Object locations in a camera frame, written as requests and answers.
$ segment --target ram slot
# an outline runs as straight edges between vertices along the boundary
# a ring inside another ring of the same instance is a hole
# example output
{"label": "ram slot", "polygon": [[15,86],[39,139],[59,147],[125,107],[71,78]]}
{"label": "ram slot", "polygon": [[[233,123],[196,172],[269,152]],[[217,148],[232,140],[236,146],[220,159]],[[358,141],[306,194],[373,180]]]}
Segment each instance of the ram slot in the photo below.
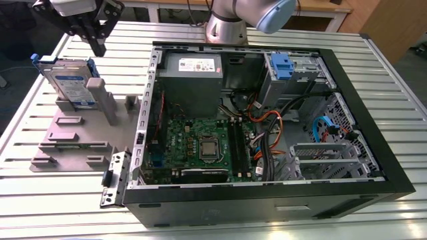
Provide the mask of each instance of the ram slot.
{"label": "ram slot", "polygon": [[238,153],[237,153],[237,141],[236,141],[236,123],[228,122],[228,147],[230,155],[230,168],[232,175],[237,176],[240,173]]}
{"label": "ram slot", "polygon": [[238,157],[238,165],[240,165],[240,172],[242,177],[248,177],[249,173],[249,163],[248,163],[248,156],[246,156],[246,146],[245,146],[245,134],[241,127],[241,122],[236,122],[234,124],[234,144],[237,149],[237,157]]}

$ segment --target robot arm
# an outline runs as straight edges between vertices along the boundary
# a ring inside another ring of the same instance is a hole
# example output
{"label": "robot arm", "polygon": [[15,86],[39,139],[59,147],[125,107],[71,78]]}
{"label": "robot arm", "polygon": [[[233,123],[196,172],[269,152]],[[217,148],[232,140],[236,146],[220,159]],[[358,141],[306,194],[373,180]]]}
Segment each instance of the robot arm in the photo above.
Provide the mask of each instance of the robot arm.
{"label": "robot arm", "polygon": [[[125,6],[115,0],[37,0],[31,9],[67,35],[78,35],[89,44],[94,56],[105,54],[109,36]],[[106,21],[101,24],[101,11]]]}
{"label": "robot arm", "polygon": [[210,43],[246,43],[246,24],[272,34],[284,26],[293,13],[296,0],[214,0],[205,27]]}
{"label": "robot arm", "polygon": [[[246,43],[246,23],[266,34],[288,21],[296,0],[214,0],[205,26],[205,40],[218,44]],[[78,35],[97,57],[105,54],[105,38],[125,6],[117,0],[37,0],[31,9],[70,36]],[[99,14],[106,21],[101,24]]]}

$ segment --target motherboard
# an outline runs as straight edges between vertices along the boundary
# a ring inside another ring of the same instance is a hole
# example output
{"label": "motherboard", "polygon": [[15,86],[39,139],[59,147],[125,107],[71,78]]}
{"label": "motherboard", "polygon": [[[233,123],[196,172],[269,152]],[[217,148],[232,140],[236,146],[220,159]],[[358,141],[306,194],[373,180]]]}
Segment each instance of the motherboard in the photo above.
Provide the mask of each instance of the motherboard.
{"label": "motherboard", "polygon": [[144,180],[150,184],[252,182],[250,136],[253,124],[241,120],[169,119],[165,150],[149,151]]}

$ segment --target gray holder block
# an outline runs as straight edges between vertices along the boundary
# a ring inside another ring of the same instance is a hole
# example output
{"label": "gray holder block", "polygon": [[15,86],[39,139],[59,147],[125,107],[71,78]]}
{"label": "gray holder block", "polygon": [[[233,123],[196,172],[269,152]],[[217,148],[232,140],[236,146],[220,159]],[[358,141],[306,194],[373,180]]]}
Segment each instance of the gray holder block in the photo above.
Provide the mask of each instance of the gray holder block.
{"label": "gray holder block", "polygon": [[105,167],[109,164],[109,161],[103,155],[99,156],[86,156],[85,163],[90,167]]}
{"label": "gray holder block", "polygon": [[[126,99],[138,102],[135,97]],[[138,109],[127,112],[125,99],[115,100],[117,125],[109,125],[102,112],[86,109],[77,111],[57,111],[46,130],[42,142],[38,144],[33,172],[90,172],[103,171],[111,154],[133,147],[134,131],[137,128]],[[74,133],[73,140],[49,140],[50,133]]]}
{"label": "gray holder block", "polygon": [[90,92],[95,103],[97,109],[103,113],[106,121],[110,126],[117,125],[117,115],[114,113],[117,106],[113,95],[105,90],[103,79],[98,77],[90,77],[86,81],[85,88]]}
{"label": "gray holder block", "polygon": [[54,167],[55,160],[50,156],[37,156],[30,159],[30,164],[34,165],[37,168],[47,168]]}
{"label": "gray holder block", "polygon": [[85,120],[79,116],[62,116],[54,119],[55,125],[82,125]]}
{"label": "gray holder block", "polygon": [[46,139],[49,141],[75,141],[78,139],[78,135],[74,132],[69,132],[69,133],[50,132]]}
{"label": "gray holder block", "polygon": [[74,112],[75,111],[71,103],[67,100],[59,100],[59,98],[57,98],[54,103],[62,112]]}
{"label": "gray holder block", "polygon": [[126,113],[134,113],[138,112],[141,109],[141,101],[138,100],[137,96],[125,96],[123,99],[123,106]]}

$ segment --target blue hard drive label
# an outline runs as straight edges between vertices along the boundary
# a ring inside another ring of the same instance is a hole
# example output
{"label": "blue hard drive label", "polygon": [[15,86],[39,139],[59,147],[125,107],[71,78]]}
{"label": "blue hard drive label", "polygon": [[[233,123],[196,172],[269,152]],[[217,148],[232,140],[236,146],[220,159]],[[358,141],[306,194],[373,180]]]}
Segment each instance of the blue hard drive label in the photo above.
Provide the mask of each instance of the blue hard drive label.
{"label": "blue hard drive label", "polygon": [[54,76],[57,80],[83,80],[82,76]]}
{"label": "blue hard drive label", "polygon": [[54,75],[55,84],[59,91],[77,109],[91,109],[95,101],[91,93],[86,89],[86,81],[82,76]]}

